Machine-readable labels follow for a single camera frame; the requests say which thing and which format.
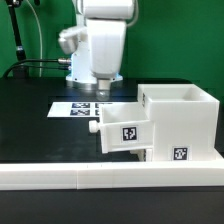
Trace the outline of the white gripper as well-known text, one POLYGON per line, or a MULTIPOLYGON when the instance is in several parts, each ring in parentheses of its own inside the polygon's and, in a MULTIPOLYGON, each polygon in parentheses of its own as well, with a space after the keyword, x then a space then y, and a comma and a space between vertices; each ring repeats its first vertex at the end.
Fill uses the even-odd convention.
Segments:
POLYGON ((120 71, 126 22, 121 20, 87 20, 87 33, 90 52, 90 71, 97 80, 96 96, 108 100, 110 78, 120 71))

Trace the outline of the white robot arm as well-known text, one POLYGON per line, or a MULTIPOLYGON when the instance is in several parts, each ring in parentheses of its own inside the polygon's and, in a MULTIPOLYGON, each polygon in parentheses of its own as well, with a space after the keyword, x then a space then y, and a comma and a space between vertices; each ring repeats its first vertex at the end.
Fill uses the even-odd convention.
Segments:
POLYGON ((99 100, 110 97, 119 74, 126 30, 139 15, 138 0, 72 0, 76 25, 60 32, 58 42, 70 55, 70 86, 93 90, 99 100))

